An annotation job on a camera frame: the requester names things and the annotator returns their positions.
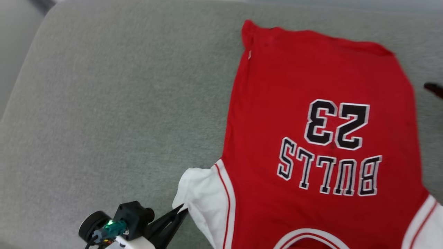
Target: jersey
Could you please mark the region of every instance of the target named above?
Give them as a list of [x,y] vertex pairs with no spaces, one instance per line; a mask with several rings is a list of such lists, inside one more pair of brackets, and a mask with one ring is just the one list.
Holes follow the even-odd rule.
[[216,249],[441,248],[395,55],[251,21],[242,40],[223,154],[185,172],[173,207]]

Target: white fabric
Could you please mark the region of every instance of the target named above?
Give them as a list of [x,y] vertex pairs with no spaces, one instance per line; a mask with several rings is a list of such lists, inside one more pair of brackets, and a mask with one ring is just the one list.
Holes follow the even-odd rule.
[[231,248],[233,221],[235,219],[235,197],[232,184],[221,160],[211,169],[190,168],[183,174],[172,208],[176,208],[181,204],[184,204],[182,210],[188,209],[197,227],[215,249],[223,248],[226,223],[230,216],[228,223],[228,234],[230,236],[226,236],[225,249]]
[[413,249],[423,248],[443,248],[443,207],[438,203],[414,241]]

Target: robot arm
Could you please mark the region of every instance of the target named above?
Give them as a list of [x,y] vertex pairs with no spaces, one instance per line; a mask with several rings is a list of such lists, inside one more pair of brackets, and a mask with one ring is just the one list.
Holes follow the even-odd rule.
[[86,249],[166,249],[181,226],[187,210],[182,205],[154,220],[154,211],[139,202],[119,205],[113,219],[97,211],[84,220],[78,235],[87,242]]

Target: dark object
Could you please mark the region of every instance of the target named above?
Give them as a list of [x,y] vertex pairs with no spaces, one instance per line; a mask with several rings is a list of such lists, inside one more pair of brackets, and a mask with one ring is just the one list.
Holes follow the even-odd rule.
[[156,249],[166,249],[172,237],[181,226],[188,214],[188,209],[179,213],[182,206],[183,204],[145,228],[143,236],[149,240]]
[[427,82],[424,87],[443,99],[443,86],[439,83]]
[[[143,236],[156,249],[166,249],[188,214],[187,209],[179,213],[182,207],[183,205],[175,208],[149,224],[154,220],[154,211],[151,208],[142,207],[137,201],[128,202],[118,206],[113,222],[114,224],[119,221],[125,222],[127,225],[126,233],[121,235],[125,240],[130,241]],[[93,233],[106,228],[105,226],[111,226],[113,223],[109,222],[110,220],[111,218],[103,211],[95,212],[86,218],[78,231],[78,235],[88,243],[86,248],[89,248],[91,245],[99,245],[99,248],[105,248],[109,245],[104,244],[104,241],[97,243],[96,240],[99,236],[93,237]],[[107,241],[107,243],[112,242],[114,242],[112,238]]]
[[29,0],[41,13],[46,15],[55,5],[55,0]]
[[124,221],[128,225],[129,234],[122,235],[125,240],[130,241],[143,235],[144,228],[154,220],[154,211],[144,208],[138,201],[120,204],[114,215],[114,221]]
[[84,220],[80,226],[80,229],[78,230],[78,235],[86,243],[89,243],[93,232],[102,228],[108,223],[109,220],[111,220],[111,217],[109,217],[103,211],[97,211]]
[[96,240],[98,238],[98,236],[94,236],[92,237],[89,242],[86,244],[85,249],[89,249],[89,247],[91,247],[91,245],[94,243],[94,240]]

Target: gray couch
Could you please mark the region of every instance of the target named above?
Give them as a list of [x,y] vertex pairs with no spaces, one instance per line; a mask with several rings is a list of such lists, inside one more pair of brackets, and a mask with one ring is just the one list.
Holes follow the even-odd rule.
[[[422,89],[443,80],[443,18],[69,0],[42,23],[0,122],[0,246],[78,249],[94,211],[113,215],[133,200],[158,217],[169,211],[182,173],[221,155],[245,19],[394,51],[416,90],[424,184],[443,201],[443,101]],[[209,247],[187,218],[169,248]]]

